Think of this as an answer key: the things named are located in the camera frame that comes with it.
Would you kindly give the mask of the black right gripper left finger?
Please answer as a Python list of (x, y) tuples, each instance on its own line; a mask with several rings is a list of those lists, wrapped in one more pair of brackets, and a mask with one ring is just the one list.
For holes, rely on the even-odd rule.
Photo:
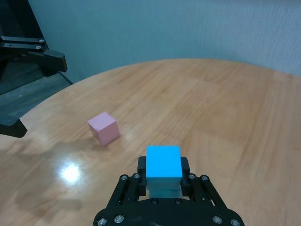
[(137, 172), (132, 176), (123, 174), (111, 195), (107, 207), (136, 203), (146, 195), (146, 157), (138, 158)]

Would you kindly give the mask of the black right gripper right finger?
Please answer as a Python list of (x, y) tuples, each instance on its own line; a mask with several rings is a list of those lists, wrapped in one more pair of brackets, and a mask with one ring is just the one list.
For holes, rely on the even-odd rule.
[(209, 176), (201, 175), (197, 177), (190, 172), (190, 166), (186, 157), (181, 157), (182, 195), (189, 197), (193, 202), (206, 203), (211, 206), (227, 208), (219, 193), (212, 184)]

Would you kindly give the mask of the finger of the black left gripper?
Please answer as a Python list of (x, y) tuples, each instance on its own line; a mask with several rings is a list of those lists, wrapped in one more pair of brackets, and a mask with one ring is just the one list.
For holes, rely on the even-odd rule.
[(0, 117), (0, 134), (22, 138), (27, 132), (26, 127), (23, 125), (21, 120), (12, 116), (1, 116)]
[(1, 36), (0, 38), (0, 73), (3, 74), (7, 64), (33, 63), (48, 70), (46, 76), (68, 70), (65, 55), (50, 50), (42, 38), (25, 38)]

